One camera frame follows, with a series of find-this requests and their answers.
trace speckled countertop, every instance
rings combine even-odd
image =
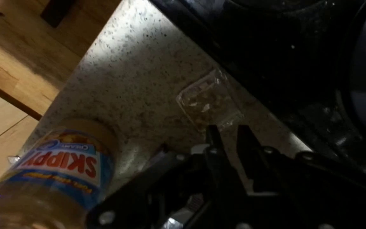
[[[123,0],[24,145],[70,117],[99,118],[120,138],[117,174],[142,168],[161,143],[188,152],[202,143],[176,94],[218,65],[146,0]],[[260,141],[291,155],[305,148],[232,82]]]

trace kitchen appliance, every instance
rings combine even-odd
[[[366,172],[366,0],[150,0],[315,153]]]

